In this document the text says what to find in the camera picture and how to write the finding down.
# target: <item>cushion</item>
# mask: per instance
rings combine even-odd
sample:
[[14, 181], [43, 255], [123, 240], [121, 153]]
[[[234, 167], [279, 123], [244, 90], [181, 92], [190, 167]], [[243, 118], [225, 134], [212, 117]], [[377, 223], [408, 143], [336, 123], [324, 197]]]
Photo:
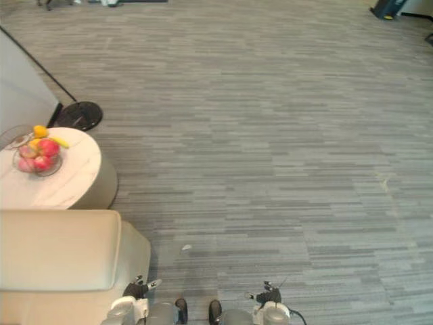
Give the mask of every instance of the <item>cushion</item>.
[[0, 211], [0, 290], [108, 290], [121, 219], [109, 210]]

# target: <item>lemon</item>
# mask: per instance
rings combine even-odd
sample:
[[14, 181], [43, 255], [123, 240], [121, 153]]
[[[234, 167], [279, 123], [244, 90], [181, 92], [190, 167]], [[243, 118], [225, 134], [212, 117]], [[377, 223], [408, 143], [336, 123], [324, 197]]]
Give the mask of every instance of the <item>lemon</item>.
[[48, 129], [43, 125], [35, 125], [33, 127], [34, 137], [46, 137], [48, 135]]
[[28, 143], [28, 146], [32, 148], [34, 151], [38, 151], [38, 142], [40, 142], [41, 139], [33, 139]]

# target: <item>floor lamp base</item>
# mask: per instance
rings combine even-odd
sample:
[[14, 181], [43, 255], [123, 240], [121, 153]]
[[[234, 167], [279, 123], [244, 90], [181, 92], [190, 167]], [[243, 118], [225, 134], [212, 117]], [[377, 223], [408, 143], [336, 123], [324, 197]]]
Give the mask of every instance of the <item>floor lamp base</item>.
[[102, 109], [96, 103], [77, 102], [65, 107], [55, 122], [60, 127], [72, 127], [87, 131], [101, 122], [102, 116]]

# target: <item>red apple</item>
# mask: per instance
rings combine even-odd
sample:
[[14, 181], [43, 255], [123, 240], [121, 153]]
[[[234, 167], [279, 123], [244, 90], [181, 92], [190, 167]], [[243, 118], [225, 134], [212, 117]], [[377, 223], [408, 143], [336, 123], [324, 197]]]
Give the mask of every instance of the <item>red apple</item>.
[[24, 145], [18, 148], [20, 151], [20, 156], [23, 158], [34, 158], [38, 155], [38, 153], [33, 150], [30, 146]]
[[37, 171], [47, 171], [51, 168], [53, 161], [48, 156], [38, 156], [35, 158], [35, 167]]
[[35, 171], [35, 160], [32, 158], [21, 158], [18, 161], [18, 169], [25, 173], [33, 173]]
[[55, 156], [60, 151], [59, 144], [50, 139], [42, 139], [38, 142], [37, 147], [41, 156]]

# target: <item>white wall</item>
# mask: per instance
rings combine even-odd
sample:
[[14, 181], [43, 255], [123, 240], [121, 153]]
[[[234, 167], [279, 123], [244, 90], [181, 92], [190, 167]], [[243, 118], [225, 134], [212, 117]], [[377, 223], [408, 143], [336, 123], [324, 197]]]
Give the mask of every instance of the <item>white wall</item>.
[[46, 125], [58, 103], [26, 54], [0, 31], [0, 133], [20, 124]]

